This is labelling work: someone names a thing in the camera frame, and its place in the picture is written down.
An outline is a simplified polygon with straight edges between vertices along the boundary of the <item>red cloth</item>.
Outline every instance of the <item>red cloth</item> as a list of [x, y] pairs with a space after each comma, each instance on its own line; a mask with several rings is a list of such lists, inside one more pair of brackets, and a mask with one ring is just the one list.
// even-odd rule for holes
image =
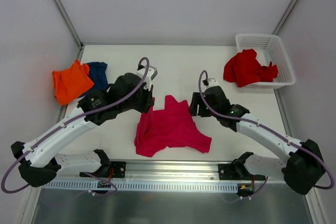
[[224, 80], [237, 83], [238, 87], [243, 87], [248, 84], [267, 81], [272, 82], [278, 76], [277, 65], [261, 66], [258, 62], [257, 52], [253, 49], [243, 50], [224, 67]]
[[151, 107], [148, 114], [141, 114], [134, 140], [137, 154], [152, 157], [166, 147], [191, 147], [202, 153], [209, 152], [211, 138], [196, 128], [188, 102], [177, 102], [172, 95], [167, 95], [164, 107], [155, 111]]

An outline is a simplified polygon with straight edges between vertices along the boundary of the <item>perforated metal strip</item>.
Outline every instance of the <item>perforated metal strip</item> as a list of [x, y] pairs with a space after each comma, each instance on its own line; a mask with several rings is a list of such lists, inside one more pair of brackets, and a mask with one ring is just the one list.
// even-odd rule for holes
[[[112, 181], [120, 191], [193, 191], [207, 193], [236, 193], [237, 183], [191, 183], [191, 182], [140, 182]], [[47, 189], [108, 190], [98, 188], [99, 182], [90, 179], [54, 179], [44, 186]]]

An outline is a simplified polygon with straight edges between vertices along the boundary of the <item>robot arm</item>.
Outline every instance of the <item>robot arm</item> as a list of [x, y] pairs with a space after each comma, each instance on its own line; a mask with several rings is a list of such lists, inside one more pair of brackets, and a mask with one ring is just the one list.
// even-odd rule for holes
[[189, 108], [192, 116], [214, 116], [222, 126], [252, 138], [278, 157], [267, 158], [252, 152], [246, 152], [240, 158], [234, 160], [230, 168], [225, 172], [234, 175], [238, 174], [241, 178], [252, 174], [283, 179], [297, 193], [307, 194], [325, 173], [325, 170], [315, 158], [286, 143], [279, 136], [285, 137], [289, 142], [309, 150], [322, 159], [318, 145], [312, 140], [303, 142], [273, 129], [271, 131], [266, 130], [265, 128], [270, 127], [265, 127], [266, 124], [256, 118], [248, 109], [239, 104], [230, 104], [215, 79], [206, 79], [203, 83], [206, 86], [206, 90], [202, 95], [215, 112], [241, 120], [223, 118], [214, 114], [207, 108], [199, 92], [193, 93]]
[[[152, 80], [157, 73], [155, 67], [149, 66], [145, 81], [135, 94], [107, 110], [75, 119], [78, 115], [112, 104], [129, 94], [145, 74], [145, 68], [139, 66], [136, 74], [126, 73], [118, 77], [106, 90], [90, 92], [78, 102], [77, 107], [69, 115], [38, 138], [28, 143], [15, 142], [11, 149], [17, 159], [29, 151], [19, 166], [21, 177], [33, 187], [42, 186], [56, 176], [86, 176], [84, 172], [97, 177], [107, 177], [110, 160], [103, 150], [79, 155], [58, 153], [82, 134], [95, 129], [107, 120], [115, 119], [122, 112], [135, 109], [140, 113], [148, 113], [150, 107], [154, 105]], [[60, 130], [32, 149], [38, 140], [59, 127]]]

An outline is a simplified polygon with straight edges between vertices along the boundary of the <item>white table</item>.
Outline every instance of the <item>white table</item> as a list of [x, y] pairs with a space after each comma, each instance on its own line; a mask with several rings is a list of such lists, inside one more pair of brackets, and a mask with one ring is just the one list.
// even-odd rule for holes
[[[269, 126], [284, 133], [278, 104], [273, 90], [237, 88], [235, 83], [223, 80], [226, 62], [237, 53], [236, 47], [215, 46], [85, 46], [81, 62], [104, 61], [108, 64], [109, 83], [126, 72], [136, 72], [138, 61], [147, 56], [158, 75], [153, 81], [154, 109], [164, 107], [164, 97], [173, 95], [178, 101], [191, 102], [192, 93], [198, 91], [198, 77], [203, 69], [210, 78], [216, 78], [231, 103], [241, 104]], [[263, 55], [258, 52], [258, 60]], [[67, 113], [77, 105], [68, 105]], [[107, 121], [90, 131], [62, 152], [85, 153], [96, 148], [105, 150], [112, 159], [151, 159], [173, 161], [231, 161], [246, 151], [274, 157], [269, 150], [254, 140], [222, 127], [215, 118], [194, 117], [203, 134], [212, 137], [211, 149], [202, 154], [191, 148], [166, 148], [152, 158], [135, 153], [134, 137], [140, 113], [128, 111], [115, 120]]]

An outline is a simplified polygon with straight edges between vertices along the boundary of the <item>orange cloth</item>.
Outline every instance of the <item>orange cloth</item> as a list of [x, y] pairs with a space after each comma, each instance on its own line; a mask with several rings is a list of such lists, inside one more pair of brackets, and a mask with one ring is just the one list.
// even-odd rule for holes
[[53, 82], [55, 97], [61, 105], [66, 105], [94, 85], [89, 78], [90, 67], [87, 64], [80, 65], [79, 60], [75, 60], [71, 68], [63, 71], [53, 71]]

